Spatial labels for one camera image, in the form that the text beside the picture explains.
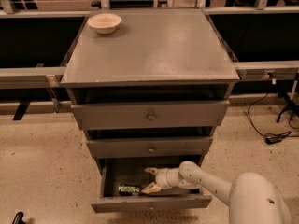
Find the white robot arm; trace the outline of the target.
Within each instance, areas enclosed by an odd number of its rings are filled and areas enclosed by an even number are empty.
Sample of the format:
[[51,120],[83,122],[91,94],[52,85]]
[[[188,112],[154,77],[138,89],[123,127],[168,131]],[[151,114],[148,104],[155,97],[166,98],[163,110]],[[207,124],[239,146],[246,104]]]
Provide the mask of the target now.
[[292,224],[287,204],[277,188],[265,177],[251,172],[242,173],[232,183],[203,171],[192,161],[179,168],[146,169],[155,181],[141,190],[144,194],[178,187],[203,187],[229,207],[230,224]]

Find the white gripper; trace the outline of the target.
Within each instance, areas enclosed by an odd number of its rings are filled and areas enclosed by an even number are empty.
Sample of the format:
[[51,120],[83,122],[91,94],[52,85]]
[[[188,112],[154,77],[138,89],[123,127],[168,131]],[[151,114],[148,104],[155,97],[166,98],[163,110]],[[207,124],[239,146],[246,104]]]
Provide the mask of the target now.
[[146,173],[155,175],[155,182],[151,182],[146,187],[144,187],[141,192],[143,194],[151,194],[161,191],[162,189],[171,189],[177,187],[181,181],[181,176],[179,174],[178,168],[146,168]]

